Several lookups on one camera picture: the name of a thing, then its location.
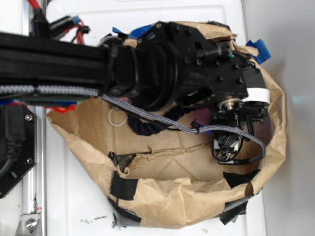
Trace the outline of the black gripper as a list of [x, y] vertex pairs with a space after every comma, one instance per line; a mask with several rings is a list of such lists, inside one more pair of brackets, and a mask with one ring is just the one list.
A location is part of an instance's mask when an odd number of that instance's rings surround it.
[[[212, 156], [219, 164], [250, 164], [262, 159], [266, 153], [266, 146], [254, 136], [253, 123], [256, 121], [263, 123], [267, 118], [270, 92], [266, 88], [260, 69], [247, 69], [243, 73], [242, 79], [245, 81], [248, 97], [223, 104], [223, 111], [230, 117], [216, 117], [211, 121], [211, 125], [230, 126], [242, 131], [247, 128], [248, 134], [232, 133], [227, 130], [213, 131]], [[262, 153], [256, 157], [237, 159], [244, 141], [256, 142], [261, 146]]]

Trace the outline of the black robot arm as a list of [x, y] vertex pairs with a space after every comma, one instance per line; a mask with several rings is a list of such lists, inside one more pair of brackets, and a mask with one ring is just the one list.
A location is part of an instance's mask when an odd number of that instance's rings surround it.
[[195, 27], [158, 22], [135, 48], [103, 38], [97, 47], [48, 38], [0, 35], [0, 101], [68, 107], [98, 97], [129, 115], [166, 129], [215, 133], [220, 164], [245, 165], [236, 144], [254, 141], [252, 124], [270, 104], [262, 73], [226, 43], [215, 44]]

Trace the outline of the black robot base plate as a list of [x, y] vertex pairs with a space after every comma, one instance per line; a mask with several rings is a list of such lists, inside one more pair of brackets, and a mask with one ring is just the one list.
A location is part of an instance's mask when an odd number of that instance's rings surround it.
[[0, 197], [35, 165], [35, 115], [24, 105], [0, 108]]

